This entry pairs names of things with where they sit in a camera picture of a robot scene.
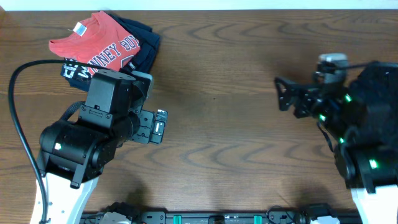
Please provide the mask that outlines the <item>coral red t-shirt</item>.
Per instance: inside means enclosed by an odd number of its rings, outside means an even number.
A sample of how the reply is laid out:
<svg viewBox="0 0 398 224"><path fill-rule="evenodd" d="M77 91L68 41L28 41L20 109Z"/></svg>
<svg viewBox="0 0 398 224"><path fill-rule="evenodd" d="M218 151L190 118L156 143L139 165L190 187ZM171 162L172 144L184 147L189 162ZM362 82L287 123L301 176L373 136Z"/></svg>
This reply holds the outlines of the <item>coral red t-shirt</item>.
<svg viewBox="0 0 398 224"><path fill-rule="evenodd" d="M49 49L59 57L119 70L137 54L141 43L104 11L77 22L66 38L52 39Z"/></svg>

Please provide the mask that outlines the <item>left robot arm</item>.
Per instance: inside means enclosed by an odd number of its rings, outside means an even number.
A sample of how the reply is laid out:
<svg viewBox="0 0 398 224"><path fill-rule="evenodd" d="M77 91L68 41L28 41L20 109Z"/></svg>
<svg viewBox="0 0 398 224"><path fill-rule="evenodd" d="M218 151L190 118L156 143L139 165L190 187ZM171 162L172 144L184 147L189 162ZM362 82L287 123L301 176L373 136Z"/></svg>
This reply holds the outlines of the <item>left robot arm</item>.
<svg viewBox="0 0 398 224"><path fill-rule="evenodd" d="M168 113L142 108L152 75L98 70L84 102L75 103L40 135L37 190L30 219L78 223L105 165L127 141L160 144Z"/></svg>

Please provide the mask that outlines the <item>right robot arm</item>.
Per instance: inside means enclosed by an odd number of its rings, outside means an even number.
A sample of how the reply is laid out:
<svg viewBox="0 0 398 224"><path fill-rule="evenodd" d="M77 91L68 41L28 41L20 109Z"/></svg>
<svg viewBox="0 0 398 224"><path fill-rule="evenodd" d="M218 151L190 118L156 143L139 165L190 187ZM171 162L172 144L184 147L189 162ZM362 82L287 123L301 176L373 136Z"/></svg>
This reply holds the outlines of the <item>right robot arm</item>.
<svg viewBox="0 0 398 224"><path fill-rule="evenodd" d="M301 85L274 80L279 109L313 117L363 223L397 223L397 75Z"/></svg>

